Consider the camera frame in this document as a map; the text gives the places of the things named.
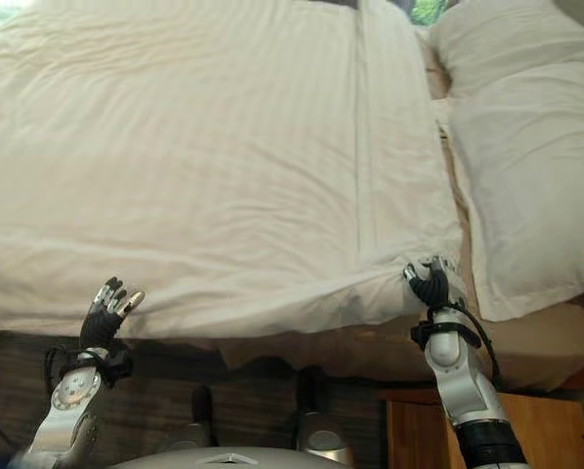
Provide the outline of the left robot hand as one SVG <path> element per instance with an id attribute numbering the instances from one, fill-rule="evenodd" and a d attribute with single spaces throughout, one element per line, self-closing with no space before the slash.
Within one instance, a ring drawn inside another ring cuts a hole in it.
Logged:
<path id="1" fill-rule="evenodd" d="M 105 348 L 115 337 L 123 321 L 145 300 L 143 291 L 131 294 L 117 277 L 108 279 L 91 302 L 80 329 L 83 349 Z"/>

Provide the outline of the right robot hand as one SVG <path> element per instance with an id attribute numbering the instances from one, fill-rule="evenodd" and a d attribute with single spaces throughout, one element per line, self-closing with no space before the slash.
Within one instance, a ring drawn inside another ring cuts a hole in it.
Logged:
<path id="1" fill-rule="evenodd" d="M 467 306 L 464 280 L 452 261 L 440 256 L 421 259 L 418 264 L 427 270 L 421 277 L 413 263 L 403 269 L 403 277 L 416 297 L 429 308 L 449 305 Z"/>

